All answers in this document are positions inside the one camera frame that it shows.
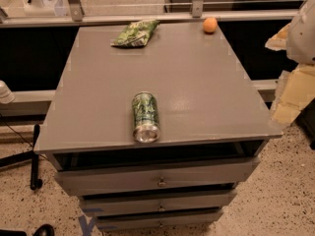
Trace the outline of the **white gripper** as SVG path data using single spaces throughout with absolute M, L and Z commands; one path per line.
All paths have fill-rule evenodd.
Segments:
M 307 0 L 265 47 L 286 50 L 286 56 L 299 63 L 292 72 L 282 72 L 271 108 L 271 119 L 289 126 L 315 98 L 315 0 Z

